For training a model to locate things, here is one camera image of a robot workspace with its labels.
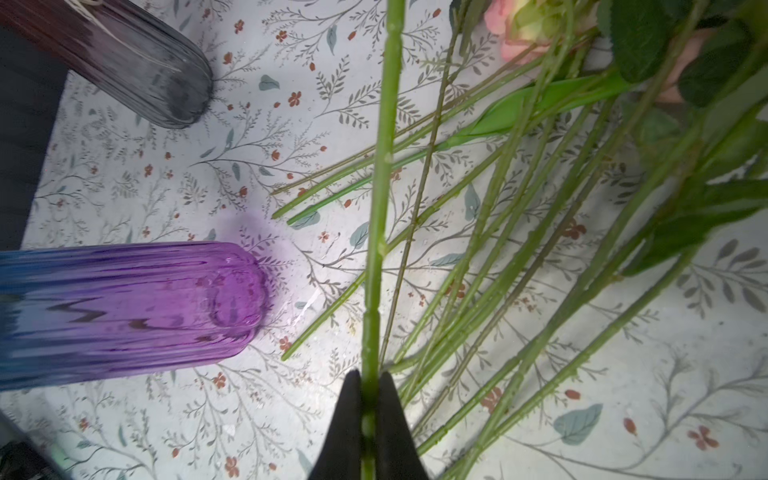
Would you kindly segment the floral patterned table mat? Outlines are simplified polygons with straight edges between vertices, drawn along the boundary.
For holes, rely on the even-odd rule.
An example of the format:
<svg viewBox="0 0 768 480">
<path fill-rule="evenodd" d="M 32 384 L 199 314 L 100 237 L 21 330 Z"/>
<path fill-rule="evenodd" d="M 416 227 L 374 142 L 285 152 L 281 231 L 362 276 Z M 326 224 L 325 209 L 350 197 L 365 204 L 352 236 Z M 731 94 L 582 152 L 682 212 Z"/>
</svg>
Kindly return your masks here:
<svg viewBox="0 0 768 480">
<path fill-rule="evenodd" d="M 2 410 L 75 479 L 303 479 L 345 373 L 360 363 L 379 106 L 319 116 L 316 77 L 267 18 L 319 1 L 150 1 L 213 64 L 212 110 L 185 133 L 148 124 L 71 75 L 23 243 L 225 241 L 267 272 L 272 307 L 211 366 L 6 393 Z M 446 51 L 444 1 L 409 6 L 400 93 Z"/>
</svg>

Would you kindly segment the blue purple glass vase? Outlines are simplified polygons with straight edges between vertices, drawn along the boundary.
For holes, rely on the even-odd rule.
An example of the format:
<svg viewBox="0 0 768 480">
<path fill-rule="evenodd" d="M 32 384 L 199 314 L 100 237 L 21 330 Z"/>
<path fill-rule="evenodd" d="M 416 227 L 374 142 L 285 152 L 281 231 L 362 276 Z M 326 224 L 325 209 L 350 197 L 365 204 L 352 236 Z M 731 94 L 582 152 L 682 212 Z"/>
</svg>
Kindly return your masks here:
<svg viewBox="0 0 768 480">
<path fill-rule="evenodd" d="M 1 255 L 1 387 L 29 389 L 215 363 L 270 308 L 266 272 L 226 242 Z"/>
</svg>

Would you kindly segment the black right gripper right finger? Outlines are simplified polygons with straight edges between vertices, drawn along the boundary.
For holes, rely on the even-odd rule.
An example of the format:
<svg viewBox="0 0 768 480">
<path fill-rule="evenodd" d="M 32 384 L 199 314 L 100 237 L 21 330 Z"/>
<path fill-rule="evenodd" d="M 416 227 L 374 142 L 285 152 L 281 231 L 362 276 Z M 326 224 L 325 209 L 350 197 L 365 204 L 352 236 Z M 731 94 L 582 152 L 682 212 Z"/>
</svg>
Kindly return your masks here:
<svg viewBox="0 0 768 480">
<path fill-rule="evenodd" d="M 394 380 L 389 372 L 379 379 L 376 408 L 376 478 L 428 480 L 419 458 Z"/>
</svg>

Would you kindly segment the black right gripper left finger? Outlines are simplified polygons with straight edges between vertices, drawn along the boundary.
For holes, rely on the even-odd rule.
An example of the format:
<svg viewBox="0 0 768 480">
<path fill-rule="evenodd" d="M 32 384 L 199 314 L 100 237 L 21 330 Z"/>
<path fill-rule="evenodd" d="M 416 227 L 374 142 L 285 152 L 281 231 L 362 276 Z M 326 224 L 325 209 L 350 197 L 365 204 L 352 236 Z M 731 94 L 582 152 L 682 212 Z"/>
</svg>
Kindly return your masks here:
<svg viewBox="0 0 768 480">
<path fill-rule="evenodd" d="M 360 480 L 363 452 L 361 376 L 350 371 L 309 480 Z"/>
</svg>

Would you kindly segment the white rose stem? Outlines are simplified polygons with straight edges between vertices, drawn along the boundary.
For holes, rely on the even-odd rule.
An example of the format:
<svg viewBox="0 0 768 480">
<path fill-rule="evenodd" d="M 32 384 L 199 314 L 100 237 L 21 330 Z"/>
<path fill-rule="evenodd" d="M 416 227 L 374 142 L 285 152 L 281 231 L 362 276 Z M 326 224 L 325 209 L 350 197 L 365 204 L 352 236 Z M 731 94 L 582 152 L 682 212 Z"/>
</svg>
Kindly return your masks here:
<svg viewBox="0 0 768 480">
<path fill-rule="evenodd" d="M 391 167 L 394 159 L 399 80 L 402 68 L 402 38 L 406 2 L 386 3 L 386 41 L 383 56 L 379 124 L 372 174 L 372 203 L 369 218 L 365 270 L 365 313 L 361 352 L 362 456 L 361 477 L 375 477 L 375 414 L 379 378 L 381 275 L 387 252 L 386 217 Z"/>
</svg>

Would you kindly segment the pile of artificial flowers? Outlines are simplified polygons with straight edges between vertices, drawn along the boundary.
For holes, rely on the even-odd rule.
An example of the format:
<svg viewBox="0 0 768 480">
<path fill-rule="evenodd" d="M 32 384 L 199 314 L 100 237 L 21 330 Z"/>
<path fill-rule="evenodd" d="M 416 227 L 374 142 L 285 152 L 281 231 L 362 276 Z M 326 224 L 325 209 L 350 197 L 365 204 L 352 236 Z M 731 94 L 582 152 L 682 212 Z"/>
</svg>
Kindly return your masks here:
<svg viewBox="0 0 768 480">
<path fill-rule="evenodd" d="M 385 5 L 267 18 L 319 116 L 401 125 L 375 358 L 448 479 L 767 475 L 767 5 L 457 1 L 389 94 Z"/>
</svg>

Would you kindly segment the red glass vase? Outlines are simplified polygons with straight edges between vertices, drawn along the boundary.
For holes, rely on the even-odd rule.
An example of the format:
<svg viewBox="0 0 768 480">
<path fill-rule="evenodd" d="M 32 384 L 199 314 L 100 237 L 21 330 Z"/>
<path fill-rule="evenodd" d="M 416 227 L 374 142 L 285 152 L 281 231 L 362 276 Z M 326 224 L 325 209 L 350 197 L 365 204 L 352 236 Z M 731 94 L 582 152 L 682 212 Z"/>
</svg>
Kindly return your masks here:
<svg viewBox="0 0 768 480">
<path fill-rule="evenodd" d="M 131 1 L 4 1 L 1 24 L 156 126 L 183 129 L 208 109 L 204 53 Z"/>
</svg>

